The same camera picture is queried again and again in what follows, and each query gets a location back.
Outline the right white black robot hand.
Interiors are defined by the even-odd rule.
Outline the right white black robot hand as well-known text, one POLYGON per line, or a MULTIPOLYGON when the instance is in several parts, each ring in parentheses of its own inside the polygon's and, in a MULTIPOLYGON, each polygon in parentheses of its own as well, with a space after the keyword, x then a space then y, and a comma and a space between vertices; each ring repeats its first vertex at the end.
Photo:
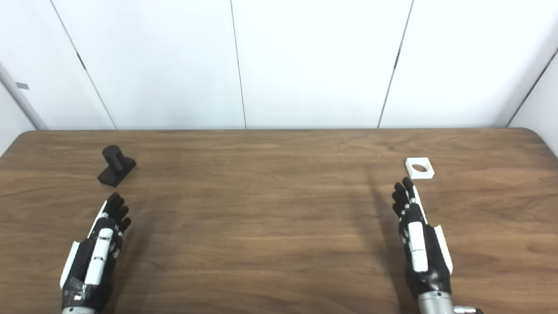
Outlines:
POLYGON ((394 185, 393 211, 407 262, 406 283, 414 297, 430 292, 452 294, 450 262, 440 242, 439 228, 431 226, 416 187, 405 177, 394 185))

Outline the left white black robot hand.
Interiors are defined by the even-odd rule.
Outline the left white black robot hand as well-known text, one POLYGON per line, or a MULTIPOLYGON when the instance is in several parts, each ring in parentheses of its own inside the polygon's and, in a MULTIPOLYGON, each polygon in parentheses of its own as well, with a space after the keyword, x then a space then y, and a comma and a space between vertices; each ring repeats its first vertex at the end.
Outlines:
POLYGON ((113 294, 113 273, 131 224, 124 198, 112 193, 88 236, 72 243, 60 277, 62 314, 100 314, 113 294))

